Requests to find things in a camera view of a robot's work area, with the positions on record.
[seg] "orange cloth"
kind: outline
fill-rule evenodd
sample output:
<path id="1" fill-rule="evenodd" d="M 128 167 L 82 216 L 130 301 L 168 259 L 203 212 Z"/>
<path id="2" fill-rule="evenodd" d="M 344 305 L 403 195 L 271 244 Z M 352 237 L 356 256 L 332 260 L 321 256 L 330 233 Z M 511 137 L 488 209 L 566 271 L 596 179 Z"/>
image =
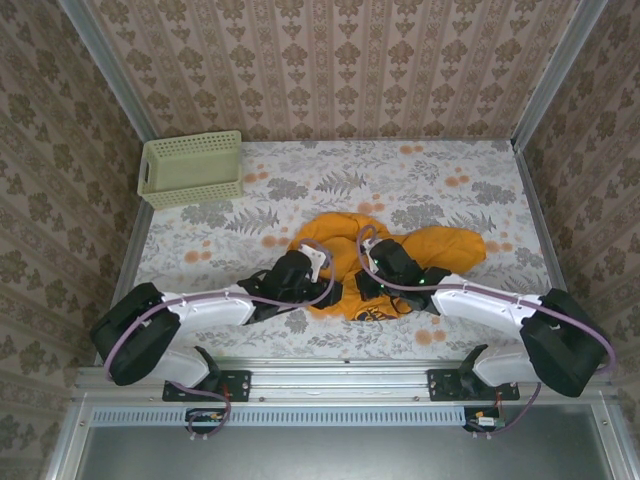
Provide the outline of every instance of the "orange cloth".
<path id="1" fill-rule="evenodd" d="M 343 286 L 342 300 L 322 310 L 311 307 L 320 315 L 345 315 L 350 320 L 386 320 L 398 318 L 398 313 L 389 302 L 389 297 L 381 296 L 362 301 L 356 286 L 355 275 L 362 266 L 356 255 L 356 237 L 365 225 L 373 225 L 378 230 L 378 238 L 392 238 L 400 243 L 409 256 L 422 268 L 440 267 L 462 274 L 482 262 L 487 254 L 482 237 L 470 230 L 453 227 L 425 227 L 408 235 L 391 235 L 387 227 L 371 217 L 357 213 L 326 213 L 316 217 L 300 229 L 289 249 L 297 249 L 303 238 L 312 238 L 327 248 L 336 270 L 336 281 Z M 320 276 L 329 278 L 329 269 L 322 270 Z M 408 311 L 407 305 L 397 302 L 398 310 Z"/>

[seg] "gray leaf pattern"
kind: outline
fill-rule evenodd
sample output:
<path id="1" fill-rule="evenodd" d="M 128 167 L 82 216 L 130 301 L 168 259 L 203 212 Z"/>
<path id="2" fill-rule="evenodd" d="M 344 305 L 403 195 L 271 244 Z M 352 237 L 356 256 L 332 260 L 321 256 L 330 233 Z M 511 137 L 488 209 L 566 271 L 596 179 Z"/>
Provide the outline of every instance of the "gray leaf pattern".
<path id="1" fill-rule="evenodd" d="M 527 293 L 549 287 L 507 141 L 244 143 L 242 167 L 242 198 L 154 213 L 136 282 L 170 292 L 222 288 L 271 268 L 317 215 L 360 212 L 394 234 L 426 225 L 474 230 L 488 258 L 469 279 Z M 309 310 L 212 327 L 186 340 L 213 355 L 405 359 L 463 358 L 479 343 L 508 341 L 467 320 L 425 312 L 347 322 Z"/>

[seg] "black mounting bracket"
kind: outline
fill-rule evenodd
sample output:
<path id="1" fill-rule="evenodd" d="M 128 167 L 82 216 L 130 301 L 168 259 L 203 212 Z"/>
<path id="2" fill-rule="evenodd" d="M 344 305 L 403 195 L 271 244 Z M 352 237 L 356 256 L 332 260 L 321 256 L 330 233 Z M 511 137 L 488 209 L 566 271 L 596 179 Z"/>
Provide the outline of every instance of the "black mounting bracket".
<path id="1" fill-rule="evenodd" d="M 519 400 L 518 385 L 505 383 L 498 387 L 485 384 L 473 373 L 473 365 L 487 345 L 474 348 L 457 369 L 435 368 L 427 371 L 429 399 L 432 402 L 493 401 L 497 394 L 503 401 Z"/>
<path id="2" fill-rule="evenodd" d="M 226 396 L 230 402 L 248 402 L 251 393 L 251 371 L 250 370 L 220 370 L 218 383 L 212 390 L 213 393 Z M 162 391 L 162 401 L 164 402 L 218 402 L 211 397 L 204 395 L 193 395 L 183 392 L 174 387 L 169 382 L 165 382 Z"/>

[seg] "corner wall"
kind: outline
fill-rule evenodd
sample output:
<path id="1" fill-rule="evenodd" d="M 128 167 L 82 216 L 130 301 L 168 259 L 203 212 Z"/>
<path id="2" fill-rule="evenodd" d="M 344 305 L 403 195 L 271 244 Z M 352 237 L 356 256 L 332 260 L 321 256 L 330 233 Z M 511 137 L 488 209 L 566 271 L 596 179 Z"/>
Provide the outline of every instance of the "corner wall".
<path id="1" fill-rule="evenodd" d="M 138 210 L 140 142 L 55 1 L 0 3 L 0 478 L 38 478 Z"/>
<path id="2" fill-rule="evenodd" d="M 611 0 L 525 148 L 569 290 L 611 335 L 640 444 L 640 1 Z"/>

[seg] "perforated metal strip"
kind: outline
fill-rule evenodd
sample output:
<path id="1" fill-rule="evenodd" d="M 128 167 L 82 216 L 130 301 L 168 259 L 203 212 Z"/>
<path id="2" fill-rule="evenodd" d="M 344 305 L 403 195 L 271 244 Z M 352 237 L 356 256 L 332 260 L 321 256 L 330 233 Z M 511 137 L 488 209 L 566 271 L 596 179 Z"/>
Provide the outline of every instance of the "perforated metal strip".
<path id="1" fill-rule="evenodd" d="M 95 407 L 92 427 L 184 426 L 185 407 Z M 228 426 L 456 426 L 463 407 L 236 407 Z"/>

